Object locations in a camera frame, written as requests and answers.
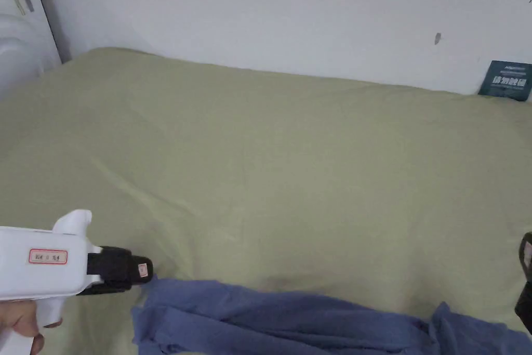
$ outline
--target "white wall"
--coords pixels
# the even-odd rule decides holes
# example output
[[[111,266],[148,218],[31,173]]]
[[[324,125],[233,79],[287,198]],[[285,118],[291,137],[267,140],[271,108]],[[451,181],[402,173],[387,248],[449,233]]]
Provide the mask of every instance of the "white wall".
[[[63,59],[123,46],[459,93],[491,60],[532,62],[529,1],[43,0]]]

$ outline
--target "red label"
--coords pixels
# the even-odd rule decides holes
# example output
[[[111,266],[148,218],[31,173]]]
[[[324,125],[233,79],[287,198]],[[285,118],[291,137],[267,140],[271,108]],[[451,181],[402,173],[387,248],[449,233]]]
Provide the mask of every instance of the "red label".
[[[36,265],[66,265],[68,251],[63,249],[32,248],[28,261],[30,264]]]

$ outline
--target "mattress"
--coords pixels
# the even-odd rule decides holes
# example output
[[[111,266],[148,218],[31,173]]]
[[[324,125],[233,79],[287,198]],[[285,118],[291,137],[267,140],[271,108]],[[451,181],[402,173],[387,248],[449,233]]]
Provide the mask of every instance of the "mattress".
[[[97,49],[0,102],[0,220],[92,210],[156,272],[523,330],[532,107]],[[128,293],[75,297],[44,354],[134,354]]]

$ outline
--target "wrinkled fabric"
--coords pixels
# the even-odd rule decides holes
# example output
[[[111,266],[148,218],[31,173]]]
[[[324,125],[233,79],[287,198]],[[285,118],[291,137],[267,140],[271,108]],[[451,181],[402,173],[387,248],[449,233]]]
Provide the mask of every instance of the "wrinkled fabric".
[[[303,292],[260,293],[216,281],[155,280],[132,310],[140,355],[518,355],[526,334],[452,313],[430,321]]]

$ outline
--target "white appliance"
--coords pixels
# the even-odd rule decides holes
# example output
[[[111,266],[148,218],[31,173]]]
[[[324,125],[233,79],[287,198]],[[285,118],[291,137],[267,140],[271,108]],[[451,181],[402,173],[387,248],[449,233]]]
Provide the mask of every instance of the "white appliance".
[[[0,98],[60,64],[41,0],[0,0]]]

